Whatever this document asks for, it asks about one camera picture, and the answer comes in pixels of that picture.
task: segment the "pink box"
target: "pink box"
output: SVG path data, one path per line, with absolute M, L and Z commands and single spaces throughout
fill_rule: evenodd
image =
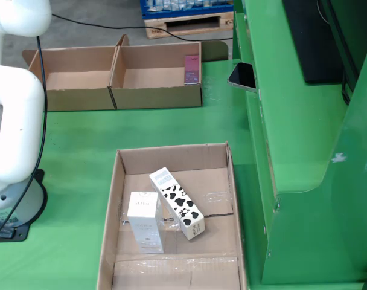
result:
M 185 84 L 200 83 L 200 56 L 185 56 Z

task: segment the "blue crate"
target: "blue crate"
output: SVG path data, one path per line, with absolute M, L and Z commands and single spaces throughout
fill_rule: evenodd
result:
M 143 19 L 157 19 L 231 12 L 233 4 L 225 0 L 141 0 L 141 8 Z

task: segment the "white product box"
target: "white product box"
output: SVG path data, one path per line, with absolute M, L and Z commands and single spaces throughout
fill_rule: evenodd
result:
M 166 231 L 162 204 L 156 192 L 131 192 L 127 212 L 141 253 L 162 254 Z
M 188 240 L 205 231 L 203 214 L 166 167 L 150 174 L 150 179 L 154 190 L 160 193 L 165 206 Z

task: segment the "green cabinet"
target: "green cabinet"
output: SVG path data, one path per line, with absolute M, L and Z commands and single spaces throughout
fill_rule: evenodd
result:
M 250 239 L 258 249 L 266 243 L 265 253 L 247 251 L 248 268 L 255 269 L 251 283 L 363 280 L 367 58 L 348 107 L 340 85 L 304 82 L 282 1 L 237 2 L 234 59 L 254 64 L 258 86 L 246 99 L 260 189 L 257 216 L 264 217 L 256 227 L 265 234 L 246 235 L 255 235 Z

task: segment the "wooden pallet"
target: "wooden pallet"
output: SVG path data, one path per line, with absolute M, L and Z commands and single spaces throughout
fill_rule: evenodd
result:
M 162 28 L 174 35 L 188 35 L 233 29 L 233 12 L 145 20 L 145 26 Z M 168 33 L 146 28 L 149 39 L 170 37 Z

